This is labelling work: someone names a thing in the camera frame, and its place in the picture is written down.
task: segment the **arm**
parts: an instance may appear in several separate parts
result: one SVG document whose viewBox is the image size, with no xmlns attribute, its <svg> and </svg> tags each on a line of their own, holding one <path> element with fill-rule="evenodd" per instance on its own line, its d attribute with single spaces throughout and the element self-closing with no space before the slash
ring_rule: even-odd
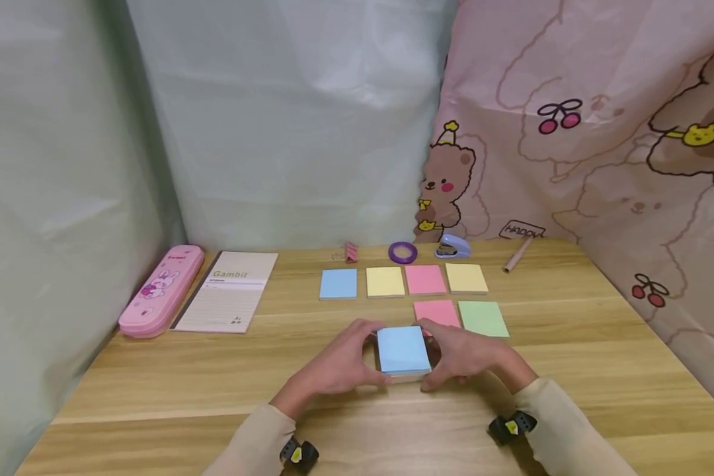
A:
<svg viewBox="0 0 714 476">
<path fill-rule="evenodd" d="M 552 380 L 541 379 L 502 340 L 422 319 L 441 359 L 421 389 L 430 391 L 451 377 L 491 371 L 516 398 L 516 407 L 537 419 L 527 434 L 534 459 L 551 476 L 634 476 L 627 462 L 592 427 L 581 410 Z"/>
<path fill-rule="evenodd" d="M 566 392 L 554 381 L 537 377 L 511 347 L 493 373 L 514 394 L 516 408 L 537 419 L 526 438 L 548 475 L 636 475 Z"/>
<path fill-rule="evenodd" d="M 390 377 L 368 369 L 362 345 L 384 327 L 358 319 L 343 330 L 312 361 L 296 372 L 270 404 L 254 410 L 233 435 L 225 451 L 203 476 L 278 476 L 280 452 L 296 429 L 296 420 L 318 395 L 340 394 L 359 385 L 384 385 Z"/>
<path fill-rule="evenodd" d="M 203 476 L 278 476 L 280 452 L 296 430 L 296 419 L 315 397 L 305 376 L 289 379 L 270 404 L 254 410 Z"/>
</svg>

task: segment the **pencil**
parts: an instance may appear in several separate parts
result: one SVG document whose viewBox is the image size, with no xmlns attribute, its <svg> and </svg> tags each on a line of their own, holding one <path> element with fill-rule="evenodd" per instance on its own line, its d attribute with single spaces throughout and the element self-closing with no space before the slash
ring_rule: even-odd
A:
<svg viewBox="0 0 714 476">
<path fill-rule="evenodd" d="M 508 262 L 502 267 L 502 270 L 505 272 L 511 272 L 513 271 L 513 268 L 516 267 L 518 264 L 518 260 L 521 259 L 521 257 L 524 255 L 524 252 L 526 252 L 526 249 L 529 247 L 529 245 L 532 244 L 533 237 L 528 237 L 525 241 L 524 244 L 521 245 L 520 249 L 516 251 L 513 256 L 510 257 Z"/>
</svg>

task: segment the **sleeve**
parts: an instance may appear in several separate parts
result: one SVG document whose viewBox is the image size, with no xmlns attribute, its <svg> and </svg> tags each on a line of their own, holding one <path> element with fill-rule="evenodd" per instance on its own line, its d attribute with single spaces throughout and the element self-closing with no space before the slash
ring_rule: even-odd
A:
<svg viewBox="0 0 714 476">
<path fill-rule="evenodd" d="M 550 476 L 636 476 L 561 387 L 537 379 L 516 394 L 516 407 L 537 419 L 527 439 Z"/>
<path fill-rule="evenodd" d="M 272 405 L 261 405 L 238 427 L 230 444 L 203 476 L 279 476 L 280 452 L 296 422 Z"/>
</svg>

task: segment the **blue sticky note pad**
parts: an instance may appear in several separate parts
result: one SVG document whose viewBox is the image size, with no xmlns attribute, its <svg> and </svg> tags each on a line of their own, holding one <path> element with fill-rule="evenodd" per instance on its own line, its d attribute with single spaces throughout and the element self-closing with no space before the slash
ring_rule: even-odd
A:
<svg viewBox="0 0 714 476">
<path fill-rule="evenodd" d="M 357 270 L 323 270 L 320 299 L 355 299 Z"/>
<path fill-rule="evenodd" d="M 386 327 L 377 332 L 381 371 L 389 376 L 431 372 L 426 343 L 418 326 Z"/>
</svg>

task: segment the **white curtain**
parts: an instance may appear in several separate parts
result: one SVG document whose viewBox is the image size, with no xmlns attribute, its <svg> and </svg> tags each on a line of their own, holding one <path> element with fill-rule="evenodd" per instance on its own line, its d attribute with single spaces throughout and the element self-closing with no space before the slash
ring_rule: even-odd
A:
<svg viewBox="0 0 714 476">
<path fill-rule="evenodd" d="M 192 242 L 411 239 L 457 1 L 128 5 Z"/>
<path fill-rule="evenodd" d="M 90 1 L 0 0 L 0 475 L 12 475 L 171 241 Z"/>
</svg>

